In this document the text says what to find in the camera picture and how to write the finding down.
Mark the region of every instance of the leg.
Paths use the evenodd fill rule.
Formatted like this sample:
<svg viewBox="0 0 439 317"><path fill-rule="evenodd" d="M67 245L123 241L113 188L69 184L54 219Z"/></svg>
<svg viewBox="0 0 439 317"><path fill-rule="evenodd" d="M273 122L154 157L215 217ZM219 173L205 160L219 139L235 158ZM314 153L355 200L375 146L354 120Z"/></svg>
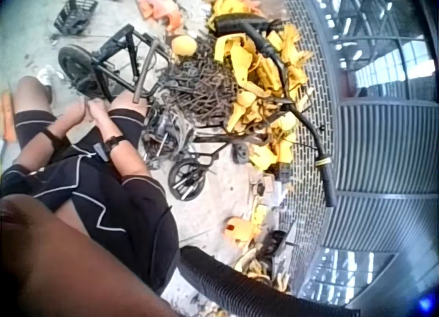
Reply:
<svg viewBox="0 0 439 317"><path fill-rule="evenodd" d="M49 104L49 91L35 77L20 79L13 96L16 135L23 149L35 135L56 120Z"/></svg>
<svg viewBox="0 0 439 317"><path fill-rule="evenodd" d="M133 95L129 91L122 92L113 100L108 115L126 139L137 148L145 121L147 102L146 99L141 99L139 104L134 104L132 103ZM94 127L77 143L77 146L93 151L93 145L97 142L102 142L102 136L97 127Z"/></svg>

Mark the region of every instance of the wheelchair wheel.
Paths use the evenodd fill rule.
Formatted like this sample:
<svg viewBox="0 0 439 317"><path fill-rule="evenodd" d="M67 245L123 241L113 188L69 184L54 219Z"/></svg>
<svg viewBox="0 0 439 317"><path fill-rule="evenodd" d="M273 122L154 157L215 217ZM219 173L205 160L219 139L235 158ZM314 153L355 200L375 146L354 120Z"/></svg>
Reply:
<svg viewBox="0 0 439 317"><path fill-rule="evenodd" d="M204 167L194 159L183 159L174 164L169 172L168 186L178 200L188 202L197 198L204 188Z"/></svg>
<svg viewBox="0 0 439 317"><path fill-rule="evenodd" d="M58 53L58 62L78 92L91 99L105 98L92 67L91 54L87 50L77 45L63 47ZM122 91L121 86L105 75L104 78L112 96L117 96Z"/></svg>

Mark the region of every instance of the black shorts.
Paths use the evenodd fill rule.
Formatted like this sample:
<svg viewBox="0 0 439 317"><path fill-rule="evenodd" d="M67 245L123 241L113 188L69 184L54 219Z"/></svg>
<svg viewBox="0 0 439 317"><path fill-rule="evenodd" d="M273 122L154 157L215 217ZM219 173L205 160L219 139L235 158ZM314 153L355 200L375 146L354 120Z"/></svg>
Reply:
<svg viewBox="0 0 439 317"><path fill-rule="evenodd" d="M124 137L137 148L143 129L145 117L137 111L129 109L114 109L108 115L120 129ZM29 110L15 115L15 130L23 149L39 132L42 132L48 125L53 123L56 117L47 111ZM96 126L88 132L85 137L75 145L88 152L94 152L93 145L102 142L101 132ZM69 140L64 140L66 148L70 146Z"/></svg>

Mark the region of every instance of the black hose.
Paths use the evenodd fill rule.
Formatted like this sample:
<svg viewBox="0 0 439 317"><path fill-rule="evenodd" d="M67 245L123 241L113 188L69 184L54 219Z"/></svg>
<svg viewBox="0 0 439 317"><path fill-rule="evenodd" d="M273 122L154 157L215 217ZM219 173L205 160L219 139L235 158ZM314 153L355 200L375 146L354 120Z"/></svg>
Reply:
<svg viewBox="0 0 439 317"><path fill-rule="evenodd" d="M286 295L250 279L194 246L180 249L178 269L197 291L243 317L359 317L359 310L332 307Z"/></svg>

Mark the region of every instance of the metal pipe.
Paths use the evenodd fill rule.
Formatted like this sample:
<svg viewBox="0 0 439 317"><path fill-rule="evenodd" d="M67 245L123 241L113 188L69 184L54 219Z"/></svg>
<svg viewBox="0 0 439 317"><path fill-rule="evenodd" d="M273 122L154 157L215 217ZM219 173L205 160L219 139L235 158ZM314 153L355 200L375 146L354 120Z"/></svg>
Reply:
<svg viewBox="0 0 439 317"><path fill-rule="evenodd" d="M140 97L143 90L143 84L145 84L146 75L149 71L150 63L152 60L152 56L154 56L155 49L158 47L158 41L153 40L151 44L151 48L148 51L148 54L145 59L145 63L143 63L142 71L140 72L139 80L137 80L136 91L134 92L134 97L132 98L132 103L139 104Z"/></svg>

